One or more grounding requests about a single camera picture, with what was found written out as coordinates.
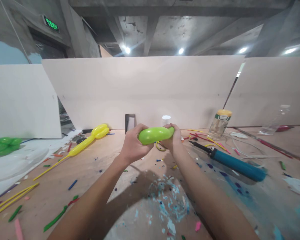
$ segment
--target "forearm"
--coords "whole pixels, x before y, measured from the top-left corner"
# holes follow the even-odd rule
[[[125,168],[121,156],[117,156],[110,167],[65,214],[48,240],[88,239],[96,220],[103,217],[103,209]]]
[[[182,144],[173,147],[172,155],[217,239],[258,239],[242,212],[201,172]]]

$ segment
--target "hand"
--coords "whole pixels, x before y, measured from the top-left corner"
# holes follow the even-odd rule
[[[182,145],[181,142],[181,131],[179,127],[173,123],[166,124],[163,127],[170,128],[174,127],[174,133],[173,136],[167,140],[163,140],[162,144],[170,150],[171,153],[173,153],[173,148],[179,145]]]
[[[143,124],[138,124],[135,128],[127,131],[122,150],[119,154],[121,161],[124,161],[127,166],[143,158],[153,148],[153,144],[144,146],[138,140],[139,133],[147,128]]]

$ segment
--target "person's left hand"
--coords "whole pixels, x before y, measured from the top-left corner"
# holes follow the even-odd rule
[[[143,158],[153,148],[153,144],[144,146],[138,139],[139,133],[147,128],[143,124],[138,124],[135,128],[127,131],[122,150],[119,154],[121,161],[124,161],[127,165]]]

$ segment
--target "yellow lid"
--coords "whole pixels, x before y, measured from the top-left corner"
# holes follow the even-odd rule
[[[225,110],[225,109],[220,109],[217,111],[218,115],[223,115],[223,116],[228,116],[231,117],[232,116],[232,112],[229,110]]]

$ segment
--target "person's right hand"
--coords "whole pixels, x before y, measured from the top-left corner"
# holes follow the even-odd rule
[[[170,128],[174,127],[174,133],[173,136],[167,140],[163,140],[162,144],[170,150],[170,152],[173,152],[173,148],[178,147],[179,145],[182,144],[181,142],[181,131],[179,127],[173,123],[166,124],[163,127],[165,128]]]

